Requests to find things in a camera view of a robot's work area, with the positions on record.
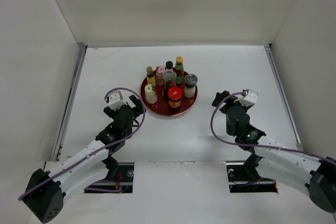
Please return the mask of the yellow-lid spice shaker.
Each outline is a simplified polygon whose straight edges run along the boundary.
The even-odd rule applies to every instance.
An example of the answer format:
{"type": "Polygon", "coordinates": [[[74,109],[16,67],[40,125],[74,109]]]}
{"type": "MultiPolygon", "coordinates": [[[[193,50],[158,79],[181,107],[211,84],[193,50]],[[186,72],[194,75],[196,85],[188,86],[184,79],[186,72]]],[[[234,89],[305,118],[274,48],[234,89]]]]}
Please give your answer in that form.
{"type": "Polygon", "coordinates": [[[147,84],[144,88],[145,100],[148,104],[155,104],[158,100],[156,95],[155,86],[152,84],[147,84]]]}

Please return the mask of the small yellow-label oil bottle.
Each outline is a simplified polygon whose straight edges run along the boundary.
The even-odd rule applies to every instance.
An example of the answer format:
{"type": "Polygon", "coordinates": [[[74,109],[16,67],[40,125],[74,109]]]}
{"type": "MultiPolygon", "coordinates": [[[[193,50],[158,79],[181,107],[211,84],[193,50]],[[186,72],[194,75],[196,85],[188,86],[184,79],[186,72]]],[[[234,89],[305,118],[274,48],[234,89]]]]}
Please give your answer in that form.
{"type": "Polygon", "coordinates": [[[146,80],[147,80],[147,84],[153,85],[154,87],[156,86],[155,75],[154,75],[152,67],[146,68],[146,80]]]}

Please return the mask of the grey-lid pepper grinder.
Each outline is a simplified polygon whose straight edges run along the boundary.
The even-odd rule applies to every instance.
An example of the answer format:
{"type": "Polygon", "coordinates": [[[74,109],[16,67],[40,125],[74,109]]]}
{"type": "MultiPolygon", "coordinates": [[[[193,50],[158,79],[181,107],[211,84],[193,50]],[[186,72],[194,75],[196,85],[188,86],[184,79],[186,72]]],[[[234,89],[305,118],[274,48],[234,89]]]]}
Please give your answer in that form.
{"type": "Polygon", "coordinates": [[[194,74],[187,74],[184,78],[185,87],[183,94],[186,98],[192,98],[196,92],[198,77],[194,74]]]}

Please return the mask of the pink-lid spice shaker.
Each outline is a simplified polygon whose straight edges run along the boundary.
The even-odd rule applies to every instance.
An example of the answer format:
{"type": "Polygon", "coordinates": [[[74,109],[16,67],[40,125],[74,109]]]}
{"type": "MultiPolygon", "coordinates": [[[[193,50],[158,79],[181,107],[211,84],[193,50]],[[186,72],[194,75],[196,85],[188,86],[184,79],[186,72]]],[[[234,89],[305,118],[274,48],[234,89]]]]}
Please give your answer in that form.
{"type": "Polygon", "coordinates": [[[162,86],[164,84],[164,78],[163,78],[164,72],[165,72],[165,67],[157,66],[155,70],[155,82],[159,86],[162,86]]]}

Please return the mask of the red-lid chili sauce jar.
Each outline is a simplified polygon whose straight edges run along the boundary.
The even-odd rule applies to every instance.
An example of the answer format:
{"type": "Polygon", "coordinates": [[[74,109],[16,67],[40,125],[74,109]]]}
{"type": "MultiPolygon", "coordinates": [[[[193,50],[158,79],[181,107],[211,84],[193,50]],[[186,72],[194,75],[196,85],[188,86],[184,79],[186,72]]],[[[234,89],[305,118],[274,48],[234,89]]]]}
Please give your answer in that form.
{"type": "Polygon", "coordinates": [[[171,87],[167,92],[168,104],[171,110],[179,110],[181,107],[181,99],[183,91],[179,87],[171,87]]]}

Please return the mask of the dark soy sauce bottle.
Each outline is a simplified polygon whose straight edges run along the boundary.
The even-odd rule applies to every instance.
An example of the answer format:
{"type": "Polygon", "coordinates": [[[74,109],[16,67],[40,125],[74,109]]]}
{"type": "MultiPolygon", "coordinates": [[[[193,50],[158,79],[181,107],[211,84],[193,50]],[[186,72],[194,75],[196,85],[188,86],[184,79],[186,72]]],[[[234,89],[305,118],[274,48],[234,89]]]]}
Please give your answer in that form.
{"type": "Polygon", "coordinates": [[[176,86],[176,73],[173,69],[173,62],[167,61],[165,64],[165,71],[163,73],[164,79],[164,96],[168,97],[168,91],[170,88],[176,86]]]}

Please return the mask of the green-label sauce bottle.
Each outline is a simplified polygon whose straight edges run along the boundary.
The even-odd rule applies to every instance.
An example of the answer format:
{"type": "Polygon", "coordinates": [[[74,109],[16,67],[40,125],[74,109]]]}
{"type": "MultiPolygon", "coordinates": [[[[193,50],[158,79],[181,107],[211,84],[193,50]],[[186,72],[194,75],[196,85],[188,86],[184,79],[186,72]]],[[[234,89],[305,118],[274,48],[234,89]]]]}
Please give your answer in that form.
{"type": "Polygon", "coordinates": [[[183,57],[176,57],[175,63],[175,73],[176,73],[176,84],[182,84],[184,80],[184,66],[183,66],[183,57]]]}

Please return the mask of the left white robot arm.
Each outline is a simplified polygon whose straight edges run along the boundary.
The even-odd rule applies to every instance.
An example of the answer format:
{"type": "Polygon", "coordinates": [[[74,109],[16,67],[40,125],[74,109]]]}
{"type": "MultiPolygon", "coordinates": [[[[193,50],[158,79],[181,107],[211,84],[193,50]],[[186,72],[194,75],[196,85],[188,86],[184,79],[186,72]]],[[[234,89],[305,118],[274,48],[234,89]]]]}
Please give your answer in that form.
{"type": "Polygon", "coordinates": [[[112,119],[86,147],[58,166],[34,171],[25,192],[19,197],[41,223],[49,223],[74,195],[88,190],[100,180],[113,181],[118,175],[119,163],[113,154],[141,126],[137,117],[144,108],[138,95],[129,97],[133,105],[115,91],[105,98],[104,113],[112,119]]]}

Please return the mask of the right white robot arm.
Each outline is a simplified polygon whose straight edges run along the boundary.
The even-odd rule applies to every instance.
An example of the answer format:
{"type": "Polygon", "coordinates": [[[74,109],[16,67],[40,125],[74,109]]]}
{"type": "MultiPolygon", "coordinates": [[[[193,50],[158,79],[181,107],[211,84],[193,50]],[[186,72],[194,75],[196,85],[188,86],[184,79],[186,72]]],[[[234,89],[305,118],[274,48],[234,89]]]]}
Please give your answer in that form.
{"type": "Polygon", "coordinates": [[[247,111],[256,104],[258,93],[251,89],[216,93],[212,106],[226,116],[226,133],[233,142],[214,137],[250,153],[244,175],[252,180],[273,179],[304,195],[325,212],[335,213],[335,159],[290,149],[252,126],[247,111]]]}

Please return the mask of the round red lacquer tray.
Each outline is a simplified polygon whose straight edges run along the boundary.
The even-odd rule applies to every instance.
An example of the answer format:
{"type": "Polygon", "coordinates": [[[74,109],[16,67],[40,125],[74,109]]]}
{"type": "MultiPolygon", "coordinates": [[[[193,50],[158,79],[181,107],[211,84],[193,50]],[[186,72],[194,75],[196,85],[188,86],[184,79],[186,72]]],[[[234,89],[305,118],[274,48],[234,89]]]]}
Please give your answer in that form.
{"type": "MultiPolygon", "coordinates": [[[[169,108],[169,104],[168,104],[168,97],[166,98],[164,96],[164,84],[162,86],[159,86],[156,84],[155,86],[155,91],[156,91],[156,95],[157,95],[157,102],[155,104],[148,104],[145,100],[145,92],[144,92],[144,88],[147,85],[147,80],[146,77],[145,79],[142,81],[141,84],[141,89],[140,89],[140,96],[144,102],[144,104],[146,105],[146,107],[153,113],[157,114],[157,115],[161,115],[161,116],[176,116],[176,115],[180,115],[185,113],[186,111],[188,111],[193,104],[195,103],[195,100],[197,98],[197,85],[196,85],[196,92],[195,95],[192,98],[186,98],[183,94],[182,99],[181,99],[181,107],[179,110],[175,111],[175,110],[171,110],[169,108]]],[[[185,82],[183,80],[182,84],[176,84],[176,87],[179,87],[182,89],[182,91],[184,90],[185,87],[185,82]]]]}

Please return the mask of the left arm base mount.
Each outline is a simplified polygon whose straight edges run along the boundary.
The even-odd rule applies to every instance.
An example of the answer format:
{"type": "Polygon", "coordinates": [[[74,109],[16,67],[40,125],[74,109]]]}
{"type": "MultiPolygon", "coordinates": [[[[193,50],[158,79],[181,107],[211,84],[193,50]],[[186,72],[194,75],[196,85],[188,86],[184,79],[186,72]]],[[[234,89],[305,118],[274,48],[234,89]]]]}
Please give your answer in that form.
{"type": "Polygon", "coordinates": [[[106,177],[87,187],[84,192],[87,194],[132,193],[135,163],[119,163],[113,157],[108,157],[103,163],[108,169],[106,177]]]}

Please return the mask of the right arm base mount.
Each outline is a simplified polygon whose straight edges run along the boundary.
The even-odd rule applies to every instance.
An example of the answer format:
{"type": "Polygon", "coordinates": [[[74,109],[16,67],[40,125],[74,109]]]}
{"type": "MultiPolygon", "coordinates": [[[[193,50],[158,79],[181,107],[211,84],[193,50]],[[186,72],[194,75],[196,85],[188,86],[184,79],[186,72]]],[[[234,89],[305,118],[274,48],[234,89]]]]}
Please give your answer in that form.
{"type": "Polygon", "coordinates": [[[260,177],[256,171],[261,160],[251,154],[245,161],[226,163],[229,191],[231,193],[277,193],[277,183],[270,178],[260,177]]]}

